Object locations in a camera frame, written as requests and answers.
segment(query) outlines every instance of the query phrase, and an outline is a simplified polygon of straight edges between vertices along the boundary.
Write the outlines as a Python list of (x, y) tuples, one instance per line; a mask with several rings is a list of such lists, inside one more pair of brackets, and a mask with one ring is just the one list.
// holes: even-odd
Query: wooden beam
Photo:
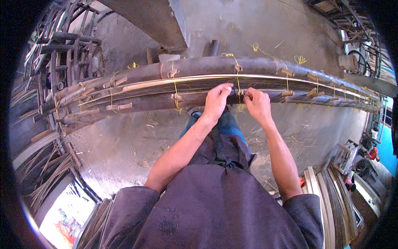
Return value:
[(50, 129), (47, 129), (47, 130), (45, 130), (45, 131), (43, 131), (43, 132), (37, 134), (37, 135), (34, 136), (33, 138), (31, 138), (30, 141), (31, 141), (31, 143), (34, 143), (34, 142), (36, 142), (37, 140), (42, 139), (43, 137), (47, 136), (47, 135), (50, 134), (50, 133), (51, 133), (51, 130), (50, 130)]

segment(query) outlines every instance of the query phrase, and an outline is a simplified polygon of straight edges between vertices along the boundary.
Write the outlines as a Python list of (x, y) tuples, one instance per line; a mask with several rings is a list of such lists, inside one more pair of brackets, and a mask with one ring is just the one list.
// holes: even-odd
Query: bamboo strip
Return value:
[(59, 138), (59, 133), (57, 131), (53, 131), (37, 142), (31, 144), (28, 148), (26, 148), (23, 152), (21, 152), (12, 162), (12, 166), (14, 170), (18, 169), (21, 164), (26, 161), (33, 153), (41, 149), (46, 144), (52, 142)]

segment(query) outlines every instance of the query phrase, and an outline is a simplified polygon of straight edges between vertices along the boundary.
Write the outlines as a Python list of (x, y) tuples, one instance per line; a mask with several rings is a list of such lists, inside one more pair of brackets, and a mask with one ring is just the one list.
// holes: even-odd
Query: bamboo slat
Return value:
[(333, 220), (333, 212), (332, 212), (332, 207), (330, 205), (330, 199), (329, 199), (329, 193), (328, 193), (328, 189), (325, 186), (325, 181), (322, 177), (322, 173), (319, 172), (316, 175), (317, 179), (318, 179), (318, 183), (319, 183), (319, 187), (320, 187), (320, 191), (322, 194), (322, 199), (325, 205), (325, 209), (326, 209), (326, 216), (328, 219), (328, 226), (329, 228), (327, 229), (328, 233), (329, 233), (329, 248), (335, 248), (336, 247), (336, 242), (335, 242), (335, 231), (334, 231), (334, 220)]
[(12, 162), (12, 166), (14, 170), (17, 170), (19, 166), (23, 162), (25, 162), (29, 157), (31, 157), (36, 151), (40, 150), (46, 144), (56, 140), (59, 138), (59, 133), (57, 131), (53, 131), (42, 139), (34, 142), (28, 148), (26, 148), (23, 152), (21, 152)]

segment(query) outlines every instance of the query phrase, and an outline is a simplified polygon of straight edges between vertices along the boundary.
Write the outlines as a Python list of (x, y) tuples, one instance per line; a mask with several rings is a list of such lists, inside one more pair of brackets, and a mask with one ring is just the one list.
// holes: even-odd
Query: white container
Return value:
[(354, 55), (340, 55), (339, 65), (343, 70), (351, 72), (357, 72), (359, 70), (358, 61)]

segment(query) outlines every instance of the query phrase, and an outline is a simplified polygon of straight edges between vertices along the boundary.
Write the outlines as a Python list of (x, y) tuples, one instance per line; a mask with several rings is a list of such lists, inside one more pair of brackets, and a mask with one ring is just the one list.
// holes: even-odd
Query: blue wall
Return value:
[(378, 155), (380, 156), (380, 162), (388, 169), (388, 171), (395, 178), (396, 168), (398, 159), (392, 154), (392, 138), (391, 129), (387, 126), (384, 127), (383, 133), (381, 134), (381, 144), (378, 144)]

